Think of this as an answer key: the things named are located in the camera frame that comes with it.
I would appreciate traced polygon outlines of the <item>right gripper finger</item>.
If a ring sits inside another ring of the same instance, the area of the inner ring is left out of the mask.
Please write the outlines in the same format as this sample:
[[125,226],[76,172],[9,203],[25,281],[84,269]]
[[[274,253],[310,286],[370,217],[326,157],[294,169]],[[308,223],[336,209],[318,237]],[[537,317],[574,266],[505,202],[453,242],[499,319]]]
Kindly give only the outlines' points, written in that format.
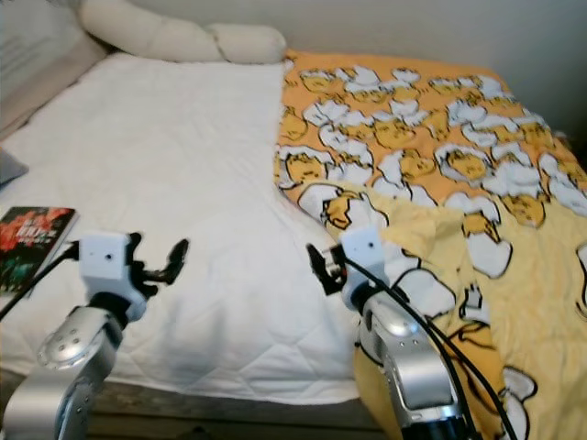
[[334,288],[334,276],[328,272],[326,257],[312,244],[307,244],[307,256],[315,277],[323,288]]

